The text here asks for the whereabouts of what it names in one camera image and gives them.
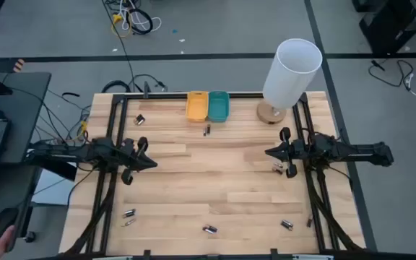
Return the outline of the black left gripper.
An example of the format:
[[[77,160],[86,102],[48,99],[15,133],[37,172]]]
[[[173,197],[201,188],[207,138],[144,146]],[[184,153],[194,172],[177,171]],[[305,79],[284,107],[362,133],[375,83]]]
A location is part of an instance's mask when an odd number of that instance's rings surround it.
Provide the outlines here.
[[[132,172],[139,172],[150,168],[156,168],[157,163],[145,155],[148,148],[147,138],[142,136],[137,141],[137,149],[134,148],[134,140],[126,139],[122,146],[122,151],[128,156],[125,160],[125,169],[121,175],[124,184],[130,185],[133,181]]]

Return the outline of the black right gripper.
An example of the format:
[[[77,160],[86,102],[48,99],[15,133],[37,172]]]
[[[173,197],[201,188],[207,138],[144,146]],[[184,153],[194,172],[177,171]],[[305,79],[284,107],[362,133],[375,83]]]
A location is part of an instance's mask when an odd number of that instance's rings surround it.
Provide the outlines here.
[[[293,163],[293,159],[299,159],[302,154],[302,139],[290,141],[291,133],[288,127],[281,129],[279,137],[282,142],[277,147],[267,149],[266,154],[281,162],[286,161],[286,176],[288,178],[294,178],[297,175],[298,170],[297,166]]]

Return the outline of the teal plastic bin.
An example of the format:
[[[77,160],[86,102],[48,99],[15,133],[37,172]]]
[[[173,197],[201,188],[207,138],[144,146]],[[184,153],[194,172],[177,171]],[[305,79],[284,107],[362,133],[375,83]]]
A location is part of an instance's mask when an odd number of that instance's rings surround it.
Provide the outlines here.
[[[208,118],[214,122],[225,122],[230,114],[230,96],[227,92],[209,93]]]

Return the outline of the white shade wooden base lamp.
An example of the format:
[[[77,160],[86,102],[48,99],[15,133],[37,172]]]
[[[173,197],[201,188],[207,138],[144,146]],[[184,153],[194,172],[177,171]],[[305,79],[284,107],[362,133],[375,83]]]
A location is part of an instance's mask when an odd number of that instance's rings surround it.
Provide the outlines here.
[[[266,76],[263,99],[256,108],[259,120],[278,124],[306,91],[323,62],[319,48],[300,38],[283,41],[277,47]]]

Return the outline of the yellow plastic bin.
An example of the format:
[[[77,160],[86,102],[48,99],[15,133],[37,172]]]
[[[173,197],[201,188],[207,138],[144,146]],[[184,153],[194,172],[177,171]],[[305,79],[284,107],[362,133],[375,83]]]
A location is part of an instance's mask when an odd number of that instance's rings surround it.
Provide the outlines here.
[[[187,93],[186,118],[189,121],[205,121],[209,107],[209,93],[191,91]]]

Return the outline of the white board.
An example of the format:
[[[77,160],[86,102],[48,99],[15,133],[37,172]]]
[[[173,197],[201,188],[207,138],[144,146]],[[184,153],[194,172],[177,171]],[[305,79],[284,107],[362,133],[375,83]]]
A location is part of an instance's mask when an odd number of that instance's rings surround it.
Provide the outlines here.
[[[32,197],[37,204],[67,205],[74,182],[48,170],[42,170]]]

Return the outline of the black side desk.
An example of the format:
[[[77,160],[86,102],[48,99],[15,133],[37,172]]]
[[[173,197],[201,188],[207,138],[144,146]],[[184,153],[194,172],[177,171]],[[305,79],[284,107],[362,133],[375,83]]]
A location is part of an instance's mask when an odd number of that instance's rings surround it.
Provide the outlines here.
[[[48,72],[0,74],[4,84],[13,90],[0,96],[0,112],[9,120],[0,146],[0,212],[17,208],[14,232],[6,251],[14,248],[16,239],[27,232],[31,198],[42,168],[25,161],[34,128],[46,96],[51,74]]]

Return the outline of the black computer mouse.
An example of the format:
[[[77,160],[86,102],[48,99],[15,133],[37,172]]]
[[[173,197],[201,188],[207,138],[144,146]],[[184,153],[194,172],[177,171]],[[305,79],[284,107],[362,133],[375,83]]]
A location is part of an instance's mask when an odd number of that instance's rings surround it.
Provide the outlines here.
[[[19,210],[15,207],[5,208],[0,212],[0,237],[15,223],[18,213]]]

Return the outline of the black computer tower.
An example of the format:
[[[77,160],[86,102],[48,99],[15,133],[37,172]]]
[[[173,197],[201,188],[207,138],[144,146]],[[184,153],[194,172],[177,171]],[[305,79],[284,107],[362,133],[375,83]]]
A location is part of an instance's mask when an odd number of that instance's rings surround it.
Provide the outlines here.
[[[359,26],[373,54],[396,53],[416,34],[416,0],[384,0]]]

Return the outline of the black aluminium table frame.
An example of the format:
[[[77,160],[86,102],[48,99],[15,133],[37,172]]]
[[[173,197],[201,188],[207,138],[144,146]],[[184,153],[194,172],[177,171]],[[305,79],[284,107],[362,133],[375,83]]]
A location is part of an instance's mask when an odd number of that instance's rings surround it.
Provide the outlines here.
[[[186,96],[166,93],[141,99],[130,95],[126,120],[109,119],[110,94],[96,94],[88,122],[91,137],[146,137],[147,155],[157,167],[117,183],[111,213],[98,225],[93,247],[108,255],[244,255],[315,253],[316,232],[306,177],[275,173],[265,150],[276,147],[280,126],[261,122],[257,92],[234,92],[223,123],[186,118]],[[134,119],[141,114],[145,122]],[[210,134],[203,130],[211,125]],[[134,216],[122,218],[135,209]],[[136,219],[133,224],[124,223]],[[281,221],[293,224],[289,231]],[[211,225],[215,234],[202,230]]]

